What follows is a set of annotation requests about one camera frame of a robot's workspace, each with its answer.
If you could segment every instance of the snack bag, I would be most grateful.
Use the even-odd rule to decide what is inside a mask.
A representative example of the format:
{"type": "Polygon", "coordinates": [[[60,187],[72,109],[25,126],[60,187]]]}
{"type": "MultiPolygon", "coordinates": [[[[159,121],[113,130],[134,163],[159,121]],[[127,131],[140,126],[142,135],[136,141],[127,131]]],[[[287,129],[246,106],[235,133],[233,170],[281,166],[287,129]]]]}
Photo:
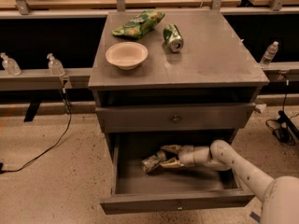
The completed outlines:
{"type": "Polygon", "coordinates": [[[131,38],[141,38],[153,29],[164,17],[164,13],[154,9],[145,10],[140,15],[132,18],[112,31],[113,35],[124,35],[131,38]]]}

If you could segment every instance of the floor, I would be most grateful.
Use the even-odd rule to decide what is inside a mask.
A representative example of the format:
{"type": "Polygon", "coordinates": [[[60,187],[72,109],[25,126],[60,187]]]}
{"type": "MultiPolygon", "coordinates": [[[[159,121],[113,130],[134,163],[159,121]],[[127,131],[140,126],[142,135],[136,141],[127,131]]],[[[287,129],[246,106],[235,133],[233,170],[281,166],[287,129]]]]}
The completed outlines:
{"type": "MultiPolygon", "coordinates": [[[[273,177],[299,177],[298,144],[281,144],[265,125],[267,119],[278,117],[283,96],[261,99],[267,108],[263,113],[253,112],[232,145],[273,177]]],[[[287,115],[299,112],[297,100],[287,100],[287,115]]],[[[0,105],[0,162],[5,169],[18,169],[55,145],[69,121],[64,106],[55,103],[42,104],[32,122],[23,122],[27,107],[0,105]]],[[[257,223],[250,216],[261,214],[256,198],[244,208],[106,216],[99,204],[111,187],[112,165],[105,138],[93,103],[75,103],[72,110],[69,129],[56,148],[19,172],[0,175],[1,223],[257,223]]],[[[299,117],[293,122],[299,126],[299,117]]]]}

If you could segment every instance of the ceramic bowl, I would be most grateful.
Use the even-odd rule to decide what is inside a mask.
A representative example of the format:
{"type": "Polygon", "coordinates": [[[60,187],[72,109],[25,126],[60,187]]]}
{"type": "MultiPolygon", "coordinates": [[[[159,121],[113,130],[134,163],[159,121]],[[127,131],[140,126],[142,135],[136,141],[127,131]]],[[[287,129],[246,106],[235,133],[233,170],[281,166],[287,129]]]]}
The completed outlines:
{"type": "Polygon", "coordinates": [[[136,42],[120,42],[106,52],[109,63],[121,70],[132,70],[138,67],[148,57],[148,50],[136,42]]]}

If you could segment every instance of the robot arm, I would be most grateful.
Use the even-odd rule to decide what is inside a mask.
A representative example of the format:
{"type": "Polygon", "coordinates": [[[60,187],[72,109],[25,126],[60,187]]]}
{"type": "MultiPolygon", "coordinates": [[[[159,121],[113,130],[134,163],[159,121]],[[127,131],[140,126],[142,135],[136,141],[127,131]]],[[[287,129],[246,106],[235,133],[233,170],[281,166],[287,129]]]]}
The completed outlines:
{"type": "Polygon", "coordinates": [[[162,150],[178,155],[160,163],[163,168],[202,165],[216,171],[230,168],[249,187],[263,206],[261,224],[299,223],[299,179],[272,178],[241,157],[231,145],[215,140],[210,147],[165,146],[162,150]]]}

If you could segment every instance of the gray nightstand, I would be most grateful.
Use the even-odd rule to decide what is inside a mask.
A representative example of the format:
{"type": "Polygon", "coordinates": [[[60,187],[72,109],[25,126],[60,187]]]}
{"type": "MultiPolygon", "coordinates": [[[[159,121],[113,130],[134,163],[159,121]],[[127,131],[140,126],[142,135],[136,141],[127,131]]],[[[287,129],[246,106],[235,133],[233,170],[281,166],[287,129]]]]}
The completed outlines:
{"type": "Polygon", "coordinates": [[[246,205],[231,171],[204,168],[144,173],[141,160],[169,144],[231,143],[245,127],[268,79],[218,11],[172,10],[137,43],[149,57],[131,71],[110,65],[105,53],[127,41],[111,31],[139,13],[109,13],[89,87],[114,164],[107,214],[222,208],[246,205]],[[174,23],[185,40],[180,53],[164,45],[163,28],[174,23]]]}

